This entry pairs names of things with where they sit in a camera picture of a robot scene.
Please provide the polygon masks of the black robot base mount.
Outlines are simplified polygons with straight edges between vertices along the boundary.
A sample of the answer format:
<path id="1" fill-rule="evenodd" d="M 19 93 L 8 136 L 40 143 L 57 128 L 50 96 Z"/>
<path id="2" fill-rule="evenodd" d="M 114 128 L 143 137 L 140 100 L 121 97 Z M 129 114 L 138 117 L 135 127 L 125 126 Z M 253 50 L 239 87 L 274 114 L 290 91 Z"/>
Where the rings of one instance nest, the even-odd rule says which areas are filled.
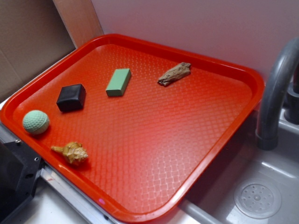
<path id="1" fill-rule="evenodd" d="M 0 222 L 7 224 L 35 196 L 44 161 L 21 140 L 0 144 Z"/>

